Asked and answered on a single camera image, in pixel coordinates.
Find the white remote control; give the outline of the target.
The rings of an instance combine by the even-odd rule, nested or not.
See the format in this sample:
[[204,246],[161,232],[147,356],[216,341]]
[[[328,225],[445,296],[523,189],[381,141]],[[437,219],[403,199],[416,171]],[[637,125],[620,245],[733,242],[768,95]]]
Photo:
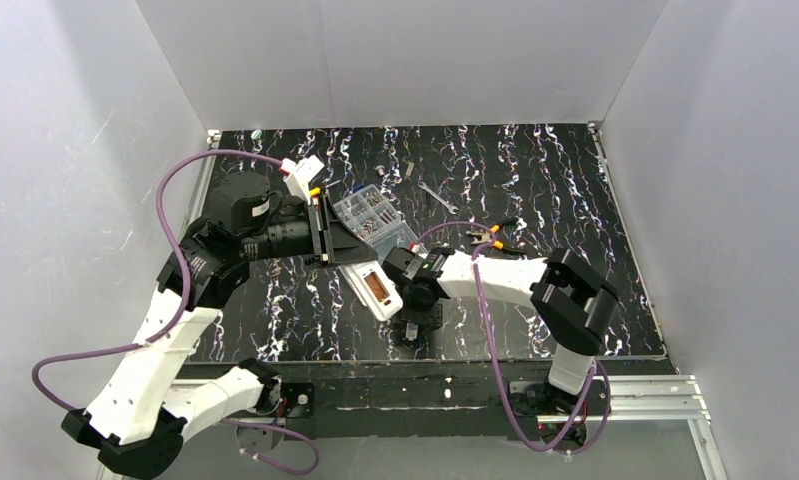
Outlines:
[[386,322],[402,309],[401,295],[376,260],[344,265],[340,271],[377,321]]

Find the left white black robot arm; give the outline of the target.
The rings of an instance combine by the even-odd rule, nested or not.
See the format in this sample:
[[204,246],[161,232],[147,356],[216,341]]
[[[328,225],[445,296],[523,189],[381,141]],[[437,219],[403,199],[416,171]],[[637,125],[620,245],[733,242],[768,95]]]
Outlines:
[[295,183],[286,196],[256,172],[230,176],[209,194],[206,214],[162,269],[115,373],[87,407],[66,414],[63,430],[95,449],[110,471],[152,479],[190,438],[231,414],[279,418],[286,404],[281,377],[254,358],[183,395],[173,394],[171,384],[203,331],[249,279],[251,264],[294,256],[344,269],[380,320],[402,306],[376,251],[342,222],[326,195]]

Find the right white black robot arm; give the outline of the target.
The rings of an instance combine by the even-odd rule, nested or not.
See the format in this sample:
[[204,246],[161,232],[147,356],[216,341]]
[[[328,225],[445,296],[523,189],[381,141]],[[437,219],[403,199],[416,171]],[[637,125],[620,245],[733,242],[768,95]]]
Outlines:
[[447,247],[425,256],[394,247],[382,268],[403,300],[396,323],[410,342],[442,327],[447,300],[486,297],[533,308],[556,343],[543,385],[523,395],[537,413],[572,411],[619,302],[617,288],[565,248],[508,260]]

